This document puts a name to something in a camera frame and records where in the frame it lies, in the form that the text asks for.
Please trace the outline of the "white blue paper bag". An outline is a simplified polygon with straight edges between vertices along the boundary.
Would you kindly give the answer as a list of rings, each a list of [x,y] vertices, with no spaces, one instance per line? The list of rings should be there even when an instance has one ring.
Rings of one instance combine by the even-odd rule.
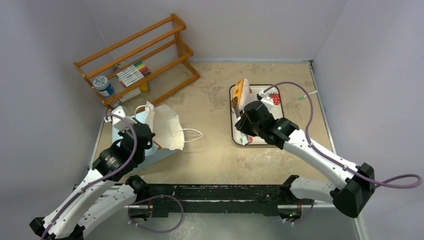
[[[147,168],[160,160],[183,150],[185,143],[193,142],[203,134],[193,128],[182,128],[179,116],[169,106],[161,105],[155,107],[149,101],[136,109],[146,107],[146,110],[139,113],[129,113],[124,106],[119,106],[112,110],[112,114],[123,117],[130,123],[136,120],[147,124],[151,131],[155,133],[153,146],[145,151],[145,160],[139,164],[134,171]]]

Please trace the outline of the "long orange fake bread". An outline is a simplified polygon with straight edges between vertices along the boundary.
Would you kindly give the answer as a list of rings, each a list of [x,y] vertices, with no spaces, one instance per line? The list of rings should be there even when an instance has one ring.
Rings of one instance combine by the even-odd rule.
[[[235,86],[232,93],[232,99],[237,97],[237,108],[239,111],[243,110],[247,104],[247,98],[250,94],[250,83],[248,79],[243,78],[239,80]]]

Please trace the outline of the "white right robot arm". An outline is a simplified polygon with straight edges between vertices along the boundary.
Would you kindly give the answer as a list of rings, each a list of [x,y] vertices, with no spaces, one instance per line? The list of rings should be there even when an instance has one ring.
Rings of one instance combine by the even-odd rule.
[[[314,140],[307,141],[306,133],[291,120],[275,119],[268,108],[256,100],[246,105],[244,111],[235,111],[235,128],[241,133],[259,137],[269,145],[291,153],[322,173],[328,181],[297,177],[281,189],[280,196],[288,204],[298,199],[318,200],[332,203],[344,215],[357,218],[376,185],[375,171],[367,163],[350,162]]]

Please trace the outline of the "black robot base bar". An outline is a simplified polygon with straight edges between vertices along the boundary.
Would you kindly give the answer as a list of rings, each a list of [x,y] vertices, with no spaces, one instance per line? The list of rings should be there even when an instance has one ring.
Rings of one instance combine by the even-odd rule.
[[[293,224],[311,199],[296,198],[284,184],[150,184],[128,210],[132,223],[170,213],[260,214]]]

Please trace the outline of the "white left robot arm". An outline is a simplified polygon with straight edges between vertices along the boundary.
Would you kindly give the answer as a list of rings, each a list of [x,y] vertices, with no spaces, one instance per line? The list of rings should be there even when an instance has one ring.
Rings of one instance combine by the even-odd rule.
[[[145,151],[153,146],[155,136],[147,124],[140,122],[118,134],[121,138],[100,153],[64,202],[49,215],[30,222],[29,227],[42,240],[83,240],[119,209],[148,201],[148,184],[138,175],[101,198],[145,160]]]

